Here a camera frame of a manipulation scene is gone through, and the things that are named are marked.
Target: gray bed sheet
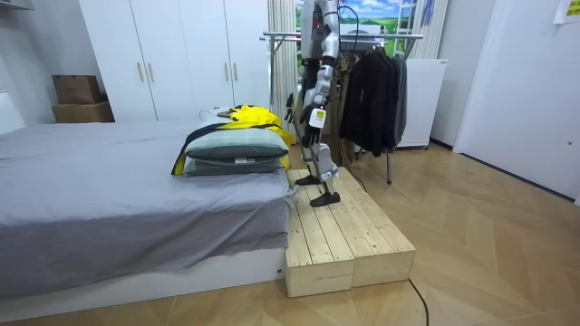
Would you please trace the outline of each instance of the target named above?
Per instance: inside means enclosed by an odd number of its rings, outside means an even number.
[[[283,170],[173,177],[191,122],[39,125],[0,135],[0,298],[286,246]]]

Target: wardrobe door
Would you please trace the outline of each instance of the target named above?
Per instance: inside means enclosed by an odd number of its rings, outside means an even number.
[[[225,0],[227,40],[236,105],[269,107],[267,42],[259,37],[268,30],[266,0]]]
[[[115,120],[156,120],[129,0],[80,4]]]
[[[178,0],[130,0],[158,120],[198,120]]]
[[[179,0],[179,8],[195,107],[233,106],[223,1]]]

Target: pillow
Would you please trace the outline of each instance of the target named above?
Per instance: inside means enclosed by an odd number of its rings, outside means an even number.
[[[285,156],[288,147],[272,130],[224,129],[193,140],[186,147],[185,153],[190,158],[200,159],[274,159]]]
[[[282,168],[278,159],[259,164],[217,165],[192,159],[185,167],[184,173],[189,176],[221,176],[230,174],[266,173]]]

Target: paper sign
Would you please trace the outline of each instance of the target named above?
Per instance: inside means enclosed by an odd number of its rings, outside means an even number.
[[[561,0],[556,10],[554,24],[580,22],[580,0]]]

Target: wooden platform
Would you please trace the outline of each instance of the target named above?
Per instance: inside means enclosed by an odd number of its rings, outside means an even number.
[[[307,170],[290,170],[293,185]],[[345,168],[333,181],[341,202],[312,208],[318,186],[299,187],[285,251],[288,296],[407,280],[415,248]]]

